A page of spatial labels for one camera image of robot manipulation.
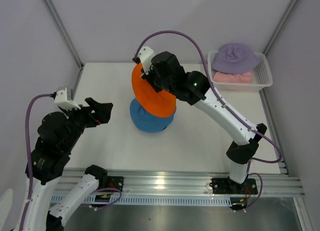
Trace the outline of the blue bucket hat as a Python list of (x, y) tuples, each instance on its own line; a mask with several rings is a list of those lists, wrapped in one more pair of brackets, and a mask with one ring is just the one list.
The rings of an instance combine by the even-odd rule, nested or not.
[(130, 118), (135, 127), (145, 133), (159, 133), (161, 130), (169, 126), (173, 120), (176, 111), (169, 117), (158, 117), (148, 111), (134, 98), (129, 107)]

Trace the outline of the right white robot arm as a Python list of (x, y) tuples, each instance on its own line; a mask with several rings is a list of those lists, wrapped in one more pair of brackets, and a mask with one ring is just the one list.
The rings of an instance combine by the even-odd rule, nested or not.
[(256, 132), (265, 133), (267, 127), (263, 123), (245, 120), (216, 88), (211, 87), (208, 77), (199, 71), (186, 72), (174, 54), (168, 51), (155, 54), (151, 48), (144, 46), (137, 56), (142, 65), (141, 77), (156, 93), (165, 91), (196, 107), (232, 137), (233, 141), (226, 152), (231, 160), (227, 185), (233, 193), (241, 192), (246, 187), (249, 161), (256, 154), (261, 140)]

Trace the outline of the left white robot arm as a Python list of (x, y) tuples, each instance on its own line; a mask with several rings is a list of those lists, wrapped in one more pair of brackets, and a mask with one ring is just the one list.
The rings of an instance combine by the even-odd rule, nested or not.
[(121, 200), (122, 188), (114, 186), (108, 171), (92, 164), (75, 187), (55, 206), (50, 203), (72, 149), (87, 128), (106, 124), (111, 118), (112, 103), (99, 103), (85, 99), (87, 106), (60, 104), (59, 111), (47, 114), (39, 126), (34, 150), (30, 146), (29, 118), (33, 98), (25, 118), (27, 166), (25, 170), (27, 190), (24, 207), (14, 230), (62, 231), (74, 212), (85, 199), (94, 193), (118, 194), (116, 200), (104, 206), (89, 205), (94, 211), (105, 209)]

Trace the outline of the orange bucket hat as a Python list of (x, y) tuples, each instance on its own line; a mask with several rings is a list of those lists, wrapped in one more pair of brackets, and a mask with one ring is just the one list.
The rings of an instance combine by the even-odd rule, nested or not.
[(131, 85), (133, 93), (141, 106), (150, 114), (168, 118), (176, 111), (176, 97), (162, 90), (156, 92), (153, 87), (144, 79), (142, 79), (143, 66), (137, 64), (131, 74)]

